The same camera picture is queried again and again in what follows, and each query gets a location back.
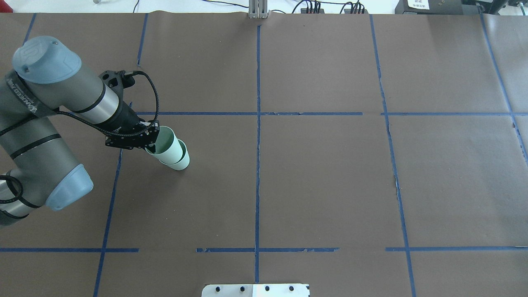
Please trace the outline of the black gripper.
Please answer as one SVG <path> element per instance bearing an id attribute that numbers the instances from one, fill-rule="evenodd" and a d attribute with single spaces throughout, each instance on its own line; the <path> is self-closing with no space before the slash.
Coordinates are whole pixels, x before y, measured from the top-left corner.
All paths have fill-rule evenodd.
<path id="1" fill-rule="evenodd" d="M 125 150 L 144 149 L 156 141 L 160 122 L 157 119 L 143 120 L 128 104 L 120 101 L 116 113 L 104 122 L 104 129 L 117 134 L 132 134 L 131 137 L 107 135 L 106 146 Z"/>

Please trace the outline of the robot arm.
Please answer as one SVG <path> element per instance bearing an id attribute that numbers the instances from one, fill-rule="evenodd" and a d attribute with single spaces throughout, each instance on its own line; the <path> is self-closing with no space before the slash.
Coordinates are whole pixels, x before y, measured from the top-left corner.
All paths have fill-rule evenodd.
<path id="1" fill-rule="evenodd" d="M 152 146 L 160 132 L 155 117 L 138 117 L 123 100 L 124 89 L 143 71 L 96 75 L 53 36 L 37 36 L 19 47 L 12 70 L 1 78 L 1 146 L 16 167 L 1 175 L 1 226 L 11 226 L 47 206 L 62 210 L 94 187 L 50 121 L 64 115 L 126 150 Z"/>

